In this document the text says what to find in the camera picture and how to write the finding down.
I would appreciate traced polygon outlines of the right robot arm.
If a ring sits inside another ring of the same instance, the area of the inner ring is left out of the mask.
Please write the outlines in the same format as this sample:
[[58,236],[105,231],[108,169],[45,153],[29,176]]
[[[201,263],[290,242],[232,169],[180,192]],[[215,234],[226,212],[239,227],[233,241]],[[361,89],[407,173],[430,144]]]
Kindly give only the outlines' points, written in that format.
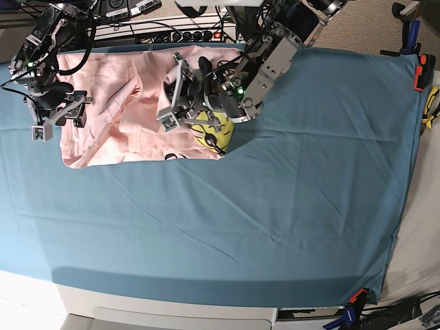
[[[94,45],[96,25],[93,9],[96,1],[50,1],[25,38],[18,54],[11,60],[11,79],[1,88],[23,96],[36,125],[45,121],[63,126],[71,120],[83,128],[85,105],[93,102],[86,91],[75,91],[72,84],[59,80],[70,76],[86,63]],[[86,52],[74,68],[62,70],[58,64],[60,49],[68,46],[77,31],[90,29]]]

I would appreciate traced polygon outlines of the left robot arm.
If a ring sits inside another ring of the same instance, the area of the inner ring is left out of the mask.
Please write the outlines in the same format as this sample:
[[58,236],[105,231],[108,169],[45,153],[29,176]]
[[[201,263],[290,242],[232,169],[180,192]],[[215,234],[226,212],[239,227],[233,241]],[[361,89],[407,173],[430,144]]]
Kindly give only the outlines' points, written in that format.
[[266,94],[302,48],[311,47],[346,1],[273,1],[257,16],[258,34],[232,60],[214,67],[199,57],[198,70],[175,52],[176,80],[168,86],[170,106],[158,111],[166,131],[185,124],[222,129],[220,115],[234,124],[255,119]]

